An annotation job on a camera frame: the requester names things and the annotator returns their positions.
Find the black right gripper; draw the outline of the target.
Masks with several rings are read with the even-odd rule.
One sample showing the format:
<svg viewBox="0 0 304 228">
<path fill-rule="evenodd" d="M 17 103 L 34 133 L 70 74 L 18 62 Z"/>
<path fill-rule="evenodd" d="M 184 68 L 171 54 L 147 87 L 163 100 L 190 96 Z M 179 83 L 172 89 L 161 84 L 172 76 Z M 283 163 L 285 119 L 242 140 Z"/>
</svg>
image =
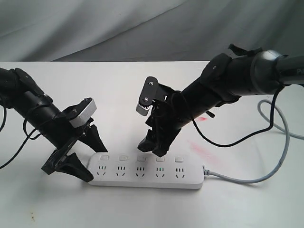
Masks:
<svg viewBox="0 0 304 228">
<path fill-rule="evenodd" d="M 167 154 L 181 128 L 190 121 L 181 91 L 174 90 L 165 103 L 156 103 L 146 121 L 151 127 L 138 144 L 141 152 L 152 152 L 158 157 Z"/>
</svg>

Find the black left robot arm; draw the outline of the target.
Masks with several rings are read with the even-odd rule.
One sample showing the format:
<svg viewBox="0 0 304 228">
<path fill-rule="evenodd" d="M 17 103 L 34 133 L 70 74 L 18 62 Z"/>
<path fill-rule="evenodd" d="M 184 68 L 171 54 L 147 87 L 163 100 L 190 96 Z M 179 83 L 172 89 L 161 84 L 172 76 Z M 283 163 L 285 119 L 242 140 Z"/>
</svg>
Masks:
<svg viewBox="0 0 304 228">
<path fill-rule="evenodd" d="M 0 70 L 0 105 L 14 109 L 23 118 L 22 128 L 30 123 L 43 135 L 55 150 L 42 166 L 46 174 L 61 172 L 85 182 L 93 180 L 92 173 L 82 164 L 75 153 L 68 154 L 77 141 L 95 152 L 107 152 L 92 123 L 97 110 L 94 99 L 85 98 L 80 103 L 60 111 L 51 97 L 36 84 L 33 78 L 20 68 Z"/>
</svg>

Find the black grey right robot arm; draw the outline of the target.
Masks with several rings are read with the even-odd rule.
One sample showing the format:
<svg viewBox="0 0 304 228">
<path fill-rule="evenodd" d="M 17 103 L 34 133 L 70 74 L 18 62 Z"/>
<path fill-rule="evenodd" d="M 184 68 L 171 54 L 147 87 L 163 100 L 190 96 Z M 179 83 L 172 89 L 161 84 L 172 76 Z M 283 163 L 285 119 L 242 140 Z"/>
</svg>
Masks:
<svg viewBox="0 0 304 228">
<path fill-rule="evenodd" d="M 229 46 L 235 57 L 219 54 L 199 78 L 182 91 L 146 78 L 136 110 L 147 116 L 149 130 L 139 143 L 142 152 L 164 156 L 182 127 L 211 108 L 237 102 L 242 96 L 272 95 L 289 85 L 303 85 L 304 58 L 273 50 L 244 50 Z"/>
</svg>

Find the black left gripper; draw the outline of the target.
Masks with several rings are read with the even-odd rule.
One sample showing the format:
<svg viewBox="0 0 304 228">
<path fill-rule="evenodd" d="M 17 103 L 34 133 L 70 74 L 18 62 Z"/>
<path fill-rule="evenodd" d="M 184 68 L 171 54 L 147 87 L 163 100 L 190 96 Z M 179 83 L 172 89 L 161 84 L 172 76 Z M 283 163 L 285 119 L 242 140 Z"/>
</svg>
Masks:
<svg viewBox="0 0 304 228">
<path fill-rule="evenodd" d="M 84 182 L 90 182 L 93 180 L 92 173 L 81 163 L 76 153 L 70 155 L 67 153 L 77 141 L 83 142 L 95 152 L 108 152 L 108 150 L 99 136 L 97 127 L 91 125 L 92 117 L 78 128 L 71 125 L 67 114 L 73 106 L 62 112 L 53 105 L 41 107 L 41 133 L 56 148 L 42 166 L 42 170 L 47 174 L 55 171 L 65 173 Z"/>
</svg>

